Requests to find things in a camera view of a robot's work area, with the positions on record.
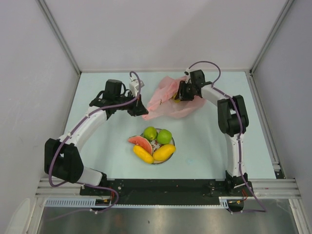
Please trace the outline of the yellow fake starfruit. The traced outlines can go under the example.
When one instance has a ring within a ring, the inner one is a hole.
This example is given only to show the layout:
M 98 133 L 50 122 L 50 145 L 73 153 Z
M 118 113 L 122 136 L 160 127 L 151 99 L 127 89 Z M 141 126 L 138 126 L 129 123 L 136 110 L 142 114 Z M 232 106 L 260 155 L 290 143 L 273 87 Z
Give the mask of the yellow fake starfruit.
M 176 95 L 174 95 L 174 96 L 172 97 L 172 99 L 173 99 L 173 101 L 174 101 L 175 103 L 181 102 L 180 99 L 176 98 Z

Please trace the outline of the pink plastic bag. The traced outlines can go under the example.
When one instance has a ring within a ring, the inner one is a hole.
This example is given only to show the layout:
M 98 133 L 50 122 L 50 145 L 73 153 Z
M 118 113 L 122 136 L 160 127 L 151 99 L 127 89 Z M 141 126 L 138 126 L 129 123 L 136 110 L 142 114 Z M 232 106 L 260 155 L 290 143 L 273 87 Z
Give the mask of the pink plastic bag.
M 173 79 L 165 76 L 154 91 L 147 105 L 148 114 L 143 115 L 144 120 L 151 120 L 160 116 L 183 118 L 195 110 L 202 108 L 206 100 L 196 96 L 191 101 L 177 101 L 174 96 L 177 94 L 179 83 L 186 80 L 186 76 Z

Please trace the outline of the green fake pear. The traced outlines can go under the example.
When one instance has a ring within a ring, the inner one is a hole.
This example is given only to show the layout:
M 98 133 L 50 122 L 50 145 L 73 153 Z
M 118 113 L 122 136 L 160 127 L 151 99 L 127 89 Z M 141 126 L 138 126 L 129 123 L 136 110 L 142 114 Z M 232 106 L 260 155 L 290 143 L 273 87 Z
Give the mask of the green fake pear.
M 144 132 L 143 132 L 143 136 L 148 140 L 148 141 L 152 141 L 155 140 L 157 138 L 158 132 L 156 130 L 155 127 L 149 126 L 147 127 Z

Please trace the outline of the red watermelon slice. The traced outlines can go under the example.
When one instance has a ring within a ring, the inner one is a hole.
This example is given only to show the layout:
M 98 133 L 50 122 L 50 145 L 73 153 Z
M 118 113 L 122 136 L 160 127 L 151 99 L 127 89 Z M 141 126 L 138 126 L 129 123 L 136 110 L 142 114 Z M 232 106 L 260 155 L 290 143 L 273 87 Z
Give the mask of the red watermelon slice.
M 151 143 L 142 136 L 132 136 L 128 138 L 128 142 L 142 147 L 145 151 L 147 151 L 151 155 L 153 154 L 153 147 Z

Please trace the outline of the green fake guava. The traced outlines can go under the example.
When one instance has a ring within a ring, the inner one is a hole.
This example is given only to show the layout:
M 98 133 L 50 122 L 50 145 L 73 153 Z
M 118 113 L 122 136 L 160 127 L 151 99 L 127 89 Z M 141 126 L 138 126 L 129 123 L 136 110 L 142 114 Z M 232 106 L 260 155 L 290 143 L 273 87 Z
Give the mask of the green fake guava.
M 166 129 L 161 129 L 157 135 L 157 142 L 161 145 L 166 145 L 171 142 L 172 133 Z

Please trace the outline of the round printed plate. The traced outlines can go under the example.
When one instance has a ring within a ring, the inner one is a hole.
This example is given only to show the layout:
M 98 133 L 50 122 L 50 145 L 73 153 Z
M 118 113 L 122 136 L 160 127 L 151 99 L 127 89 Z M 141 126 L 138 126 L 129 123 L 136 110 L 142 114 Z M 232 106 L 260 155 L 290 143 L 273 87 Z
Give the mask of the round printed plate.
M 149 142 L 151 143 L 151 145 L 152 145 L 152 147 L 153 147 L 153 153 L 154 153 L 157 149 L 159 149 L 161 146 L 163 146 L 163 145 L 159 144 L 159 143 L 157 142 L 156 139 L 155 139 L 155 140 L 152 140 L 152 141 L 149 141 Z M 174 141 L 173 137 L 172 137 L 171 142 L 170 142 L 169 144 L 172 144 L 172 145 L 175 146 L 175 141 Z M 154 160 L 154 163 L 153 163 L 153 164 L 161 164 L 161 163 L 166 162 L 167 160 L 164 160 L 164 161 L 156 161 L 156 160 Z

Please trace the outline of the yellow fake banana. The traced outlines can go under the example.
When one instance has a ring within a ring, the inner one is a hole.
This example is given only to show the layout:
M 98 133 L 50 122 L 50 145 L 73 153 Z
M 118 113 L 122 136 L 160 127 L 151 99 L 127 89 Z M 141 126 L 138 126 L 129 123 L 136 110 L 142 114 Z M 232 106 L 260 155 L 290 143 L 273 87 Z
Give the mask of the yellow fake banana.
M 141 146 L 135 145 L 133 147 L 133 151 L 136 154 L 137 157 L 139 157 L 141 160 L 143 160 L 145 163 L 153 164 L 154 158 L 150 153 L 148 153 L 146 150 L 144 150 Z

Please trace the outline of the orange yellow fake mango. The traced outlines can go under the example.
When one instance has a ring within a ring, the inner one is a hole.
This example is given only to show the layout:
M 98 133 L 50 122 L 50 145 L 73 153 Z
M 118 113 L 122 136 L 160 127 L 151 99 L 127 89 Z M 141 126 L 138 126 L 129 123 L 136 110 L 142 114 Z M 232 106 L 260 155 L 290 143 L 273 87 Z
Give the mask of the orange yellow fake mango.
M 175 151 L 176 147 L 174 145 L 166 144 L 153 153 L 153 158 L 156 161 L 164 161 L 167 160 Z

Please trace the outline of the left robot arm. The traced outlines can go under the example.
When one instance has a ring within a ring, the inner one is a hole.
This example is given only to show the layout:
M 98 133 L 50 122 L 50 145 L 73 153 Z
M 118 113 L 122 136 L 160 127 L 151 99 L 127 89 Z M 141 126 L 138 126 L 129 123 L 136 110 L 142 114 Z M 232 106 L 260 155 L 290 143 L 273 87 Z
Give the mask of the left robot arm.
M 78 124 L 58 139 L 48 139 L 44 146 L 44 171 L 52 178 L 62 179 L 63 183 L 87 185 L 97 195 L 108 189 L 107 175 L 84 166 L 80 151 L 91 135 L 118 110 L 125 110 L 133 117 L 146 115 L 148 110 L 141 100 L 143 81 L 131 79 L 129 88 L 120 80 L 109 79 L 105 89 L 90 102 L 89 108 Z

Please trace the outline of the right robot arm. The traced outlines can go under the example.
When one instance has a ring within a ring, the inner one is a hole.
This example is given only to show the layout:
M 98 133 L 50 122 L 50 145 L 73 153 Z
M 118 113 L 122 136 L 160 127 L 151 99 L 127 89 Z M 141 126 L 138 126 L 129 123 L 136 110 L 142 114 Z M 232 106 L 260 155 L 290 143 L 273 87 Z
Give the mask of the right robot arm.
M 195 97 L 208 100 L 217 107 L 217 121 L 227 143 L 227 169 L 225 191 L 237 195 L 248 186 L 248 174 L 244 166 L 243 138 L 249 118 L 241 95 L 230 96 L 206 81 L 202 70 L 185 71 L 185 81 L 179 83 L 175 100 L 191 101 Z

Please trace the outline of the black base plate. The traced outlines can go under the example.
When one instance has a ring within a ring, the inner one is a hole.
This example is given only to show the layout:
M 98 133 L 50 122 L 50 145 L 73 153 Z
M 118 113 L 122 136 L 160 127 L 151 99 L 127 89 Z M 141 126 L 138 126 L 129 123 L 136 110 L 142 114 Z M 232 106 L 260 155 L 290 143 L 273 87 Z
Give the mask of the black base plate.
M 111 179 L 99 184 L 108 187 L 125 196 L 130 192 L 172 193 L 172 192 L 200 192 L 209 196 L 241 196 L 251 195 L 251 182 L 233 184 L 228 179 Z

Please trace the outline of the aluminium frame rail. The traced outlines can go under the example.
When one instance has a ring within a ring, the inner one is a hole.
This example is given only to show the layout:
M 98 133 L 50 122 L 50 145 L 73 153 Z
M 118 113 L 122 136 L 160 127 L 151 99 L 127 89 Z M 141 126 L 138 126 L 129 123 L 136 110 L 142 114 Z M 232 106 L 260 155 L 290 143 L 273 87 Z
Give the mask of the aluminium frame rail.
M 295 179 L 250 179 L 254 194 L 260 199 L 300 199 L 301 194 Z M 42 178 L 35 192 L 36 197 L 78 197 L 81 186 L 66 183 L 51 187 L 48 179 Z

